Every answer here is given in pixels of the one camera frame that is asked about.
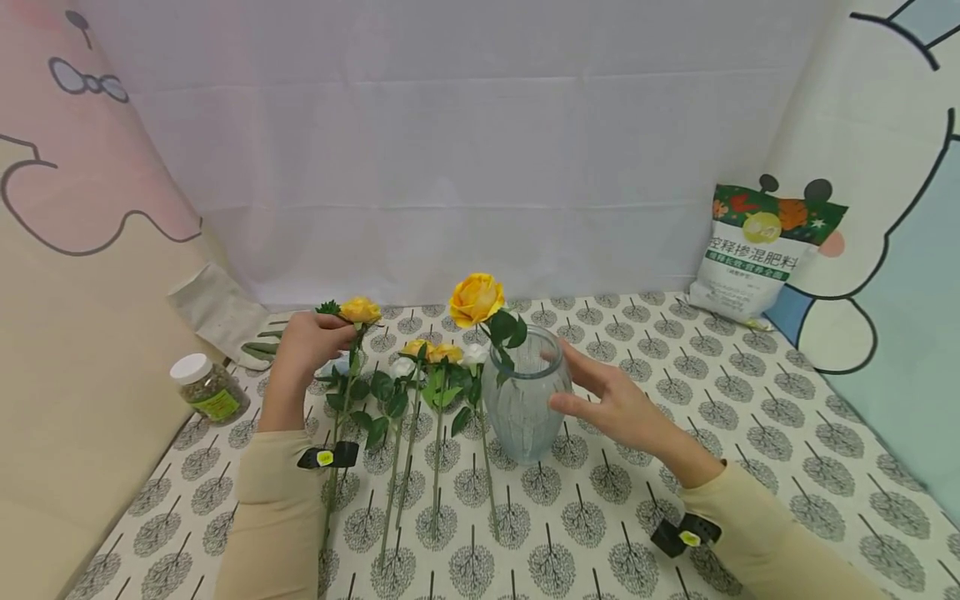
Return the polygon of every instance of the glass vase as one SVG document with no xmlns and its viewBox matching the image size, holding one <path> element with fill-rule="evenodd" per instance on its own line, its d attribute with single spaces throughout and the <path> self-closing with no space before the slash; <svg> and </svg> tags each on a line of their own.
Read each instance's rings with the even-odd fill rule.
<svg viewBox="0 0 960 600">
<path fill-rule="evenodd" d="M 557 392 L 570 392 L 572 383 L 557 338 L 542 327 L 529 325 L 527 339 L 507 349 L 512 369 L 491 348 L 483 370 L 483 402 L 487 419 L 504 451 L 521 465 L 543 458 L 560 431 L 564 416 L 550 410 L 547 401 Z M 497 375 L 503 373 L 502 385 Z"/>
</svg>

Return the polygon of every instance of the white backdrop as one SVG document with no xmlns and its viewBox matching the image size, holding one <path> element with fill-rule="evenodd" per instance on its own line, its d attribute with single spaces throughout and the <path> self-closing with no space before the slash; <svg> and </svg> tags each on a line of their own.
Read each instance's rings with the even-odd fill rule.
<svg viewBox="0 0 960 600">
<path fill-rule="evenodd" d="M 274 306 L 678 290 L 828 0 L 81 0 Z"/>
</svg>

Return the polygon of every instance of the tree print tablecloth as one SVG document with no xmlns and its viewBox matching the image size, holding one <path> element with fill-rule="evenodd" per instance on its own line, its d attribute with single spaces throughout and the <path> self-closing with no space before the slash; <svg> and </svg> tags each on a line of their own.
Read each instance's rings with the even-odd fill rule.
<svg viewBox="0 0 960 600">
<path fill-rule="evenodd" d="M 510 308 L 626 371 L 674 422 L 746 468 L 892 597 L 960 599 L 960 533 L 779 333 L 749 331 L 665 294 L 517 300 Z M 475 329 L 460 330 L 443 305 L 383 314 L 386 326 L 366 341 L 367 372 L 386 368 L 411 338 L 486 342 Z M 196 418 L 183 427 L 70 600 L 212 597 L 236 508 L 233 478 L 269 379 L 243 369 L 235 375 L 253 401 L 248 414 L 229 427 Z M 304 408 L 318 444 L 331 414 L 323 391 L 311 386 Z M 377 412 L 372 399 L 367 410 Z M 318 560 L 322 597 L 430 598 L 431 589 L 435 600 L 749 597 L 708 549 L 677 560 L 659 552 L 649 540 L 656 523 L 683 513 L 676 479 L 651 456 L 574 419 L 551 455 L 527 468 L 487 433 L 500 542 L 479 423 L 444 437 L 434 540 L 434 418 L 424 410 L 405 423 L 400 461 L 414 435 L 412 475 L 383 569 L 376 561 L 392 447 L 362 453 L 339 473 L 334 541 Z M 359 442 L 361 435 L 348 426 L 346 436 Z"/>
</svg>

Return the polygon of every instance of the white lid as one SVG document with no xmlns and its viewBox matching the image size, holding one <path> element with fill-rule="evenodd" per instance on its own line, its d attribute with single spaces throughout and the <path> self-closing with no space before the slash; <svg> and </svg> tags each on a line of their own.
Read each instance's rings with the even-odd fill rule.
<svg viewBox="0 0 960 600">
<path fill-rule="evenodd" d="M 190 385 L 203 379 L 212 370 L 213 362 L 206 354 L 190 354 L 170 368 L 170 376 L 181 385 Z"/>
</svg>

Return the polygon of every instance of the hand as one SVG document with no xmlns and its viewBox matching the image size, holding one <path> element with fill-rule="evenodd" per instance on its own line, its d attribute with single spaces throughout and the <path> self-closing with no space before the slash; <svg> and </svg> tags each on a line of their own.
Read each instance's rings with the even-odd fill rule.
<svg viewBox="0 0 960 600">
<path fill-rule="evenodd" d="M 600 398 L 594 404 L 573 394 L 554 394 L 550 408 L 583 419 L 615 442 L 661 456 L 685 435 L 623 371 L 584 356 L 561 340 L 573 382 Z"/>
<path fill-rule="evenodd" d="M 333 315 L 294 313 L 283 330 L 271 378 L 277 375 L 306 377 L 349 350 L 357 332 L 352 324 Z"/>
<path fill-rule="evenodd" d="M 653 454 L 680 485 L 699 488 L 723 472 L 724 464 L 673 424 L 630 377 L 598 363 L 561 340 L 573 382 L 600 398 L 593 404 L 573 394 L 554 394 L 550 408 L 590 423 L 615 442 Z"/>
<path fill-rule="evenodd" d="M 301 430 L 303 401 L 314 371 L 349 349 L 356 336 L 352 324 L 333 315 L 294 314 L 276 350 L 257 431 Z"/>
</svg>

